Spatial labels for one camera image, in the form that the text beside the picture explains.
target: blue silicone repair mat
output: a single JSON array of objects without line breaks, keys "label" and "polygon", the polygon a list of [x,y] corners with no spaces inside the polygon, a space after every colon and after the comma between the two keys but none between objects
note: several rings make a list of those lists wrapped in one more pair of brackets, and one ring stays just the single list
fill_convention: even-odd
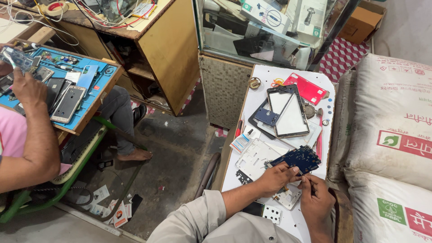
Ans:
[{"label": "blue silicone repair mat", "polygon": [[[78,124],[80,119],[83,117],[84,113],[87,111],[87,109],[90,107],[90,105],[93,103],[93,101],[96,99],[96,97],[99,95],[100,91],[103,89],[103,87],[108,83],[109,79],[111,78],[111,75],[116,71],[116,67],[111,66],[105,62],[95,61],[88,58],[80,58],[74,55],[66,54],[60,51],[54,51],[48,48],[39,48],[37,51],[31,54],[32,57],[36,56],[42,56],[42,53],[46,51],[51,53],[52,58],[60,59],[61,56],[69,57],[72,56],[79,60],[79,62],[76,65],[68,64],[64,61],[58,61],[56,64],[58,65],[66,65],[68,67],[74,68],[76,71],[82,71],[85,66],[88,65],[98,65],[98,73],[93,79],[92,84],[90,85],[90,89],[87,91],[87,95],[83,98],[81,102],[81,108],[73,114],[72,118],[70,119],[69,123],[64,124],[60,122],[53,121],[53,123],[62,126],[64,128],[73,130],[75,126]],[[51,70],[53,70],[55,73],[53,74],[53,78],[64,78],[66,76],[66,73],[68,71],[58,69],[54,67],[54,63],[51,62],[48,59],[41,60],[40,65],[38,67],[38,70],[41,67],[46,67]],[[0,97],[0,104],[14,107],[16,104],[18,104],[18,100],[9,101],[9,96],[2,96]]]}]

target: pink brush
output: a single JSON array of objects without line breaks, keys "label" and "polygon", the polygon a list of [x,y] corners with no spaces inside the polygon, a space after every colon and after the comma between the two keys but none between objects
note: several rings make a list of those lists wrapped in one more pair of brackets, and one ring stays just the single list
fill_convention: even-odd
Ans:
[{"label": "pink brush", "polygon": [[321,127],[321,133],[320,133],[320,135],[318,136],[318,139],[317,139],[317,155],[318,155],[318,158],[321,159],[322,150],[323,150],[323,145],[322,145],[323,144],[323,139],[322,139],[322,134],[323,134],[323,132],[322,132],[322,128],[323,128],[323,109],[322,108],[318,109],[317,117],[320,118],[320,127]]}]

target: red phone case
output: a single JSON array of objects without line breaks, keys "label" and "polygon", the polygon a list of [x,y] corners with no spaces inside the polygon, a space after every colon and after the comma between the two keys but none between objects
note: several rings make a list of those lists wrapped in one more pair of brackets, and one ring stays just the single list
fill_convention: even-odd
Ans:
[{"label": "red phone case", "polygon": [[300,96],[315,106],[327,93],[326,90],[320,88],[314,83],[307,81],[305,78],[296,73],[292,73],[283,83],[283,85],[290,84],[297,84]]}]

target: chair armrest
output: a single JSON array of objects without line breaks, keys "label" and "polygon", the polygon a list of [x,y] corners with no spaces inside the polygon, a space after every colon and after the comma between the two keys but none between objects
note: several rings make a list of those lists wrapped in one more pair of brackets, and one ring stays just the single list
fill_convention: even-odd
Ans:
[{"label": "chair armrest", "polygon": [[353,207],[348,197],[341,191],[329,188],[328,191],[336,199],[336,225],[334,229],[335,243],[352,243],[354,241]]},{"label": "chair armrest", "polygon": [[209,183],[210,177],[211,177],[211,175],[213,173],[213,170],[216,167],[216,164],[217,164],[217,161],[219,160],[219,158],[220,158],[220,153],[217,152],[210,159],[209,165],[207,165],[207,169],[204,172],[204,176],[201,179],[200,185],[198,186],[198,190],[195,193],[194,200],[203,195],[204,189],[206,188],[207,183]]}]

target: green logo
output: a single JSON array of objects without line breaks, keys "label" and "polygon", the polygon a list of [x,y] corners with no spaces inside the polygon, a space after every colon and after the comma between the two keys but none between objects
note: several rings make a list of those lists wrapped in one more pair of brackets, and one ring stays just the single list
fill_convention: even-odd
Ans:
[{"label": "green logo", "polygon": [[397,144],[398,141],[399,141],[398,136],[387,136],[385,137],[384,142],[382,144],[393,147]]},{"label": "green logo", "polygon": [[389,220],[393,220],[403,225],[407,224],[405,222],[405,215],[403,214],[402,205],[384,200],[382,198],[377,198],[377,199],[378,199],[379,216]]},{"label": "green logo", "polygon": [[320,33],[321,33],[321,28],[314,26],[314,32],[312,33],[312,35],[316,37],[320,37]]},{"label": "green logo", "polygon": [[247,11],[249,11],[249,12],[252,10],[252,6],[249,5],[249,4],[247,4],[247,3],[243,4],[243,8],[246,9]]}]

